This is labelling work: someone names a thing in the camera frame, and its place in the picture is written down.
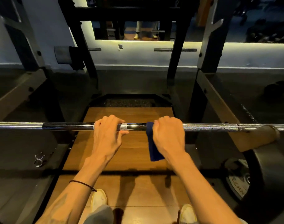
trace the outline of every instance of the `person's right arm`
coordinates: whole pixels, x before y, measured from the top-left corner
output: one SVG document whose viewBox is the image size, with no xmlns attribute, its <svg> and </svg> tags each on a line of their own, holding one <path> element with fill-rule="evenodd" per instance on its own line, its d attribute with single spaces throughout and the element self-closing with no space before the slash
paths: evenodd
<svg viewBox="0 0 284 224">
<path fill-rule="evenodd" d="M 155 120 L 153 140 L 158 151 L 182 180 L 197 219 L 203 224 L 241 224 L 225 201 L 215 192 L 185 152 L 182 122 L 165 116 Z"/>
</svg>

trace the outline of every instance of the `foot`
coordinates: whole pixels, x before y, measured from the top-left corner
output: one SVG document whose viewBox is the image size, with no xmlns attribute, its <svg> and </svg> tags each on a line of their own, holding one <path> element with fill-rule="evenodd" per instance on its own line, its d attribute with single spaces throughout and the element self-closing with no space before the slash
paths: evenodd
<svg viewBox="0 0 284 224">
<path fill-rule="evenodd" d="M 93 193 L 91 199 L 91 212 L 94 212 L 98 209 L 101 205 L 107 205 L 107 195 L 102 189 L 97 189 L 96 192 Z"/>
<path fill-rule="evenodd" d="M 197 221 L 196 214 L 190 204 L 185 204 L 180 210 L 179 224 L 192 224 Z"/>
</svg>

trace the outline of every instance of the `person's left arm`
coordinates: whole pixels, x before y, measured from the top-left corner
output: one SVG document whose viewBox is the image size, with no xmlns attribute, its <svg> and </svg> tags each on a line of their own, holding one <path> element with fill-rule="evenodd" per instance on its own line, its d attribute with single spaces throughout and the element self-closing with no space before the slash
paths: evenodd
<svg viewBox="0 0 284 224">
<path fill-rule="evenodd" d="M 103 117 L 94 124 L 94 144 L 90 157 L 74 180 L 94 186 L 98 176 L 121 146 L 121 138 L 128 131 L 116 132 L 117 125 L 124 123 L 114 115 Z M 78 223 L 90 196 L 91 189 L 83 184 L 71 182 L 39 218 L 36 224 Z"/>
</svg>

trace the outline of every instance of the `blue cloth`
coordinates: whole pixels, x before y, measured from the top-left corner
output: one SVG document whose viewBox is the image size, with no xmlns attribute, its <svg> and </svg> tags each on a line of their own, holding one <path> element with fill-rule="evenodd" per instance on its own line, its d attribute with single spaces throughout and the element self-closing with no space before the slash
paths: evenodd
<svg viewBox="0 0 284 224">
<path fill-rule="evenodd" d="M 153 122 L 147 122 L 146 124 L 146 134 L 148 137 L 148 147 L 150 154 L 150 161 L 158 161 L 164 159 L 163 155 L 157 150 L 155 143 L 153 141 L 153 132 L 152 132 Z"/>
</svg>

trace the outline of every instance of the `person's left hand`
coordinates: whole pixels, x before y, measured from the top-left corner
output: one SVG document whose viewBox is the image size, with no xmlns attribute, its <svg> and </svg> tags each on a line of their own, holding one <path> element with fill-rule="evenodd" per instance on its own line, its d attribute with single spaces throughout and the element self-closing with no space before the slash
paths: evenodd
<svg viewBox="0 0 284 224">
<path fill-rule="evenodd" d="M 109 162 L 122 143 L 122 136 L 129 131 L 118 131 L 119 123 L 125 121 L 114 115 L 104 116 L 102 119 L 94 123 L 94 144 L 92 156 L 102 156 L 106 162 Z"/>
</svg>

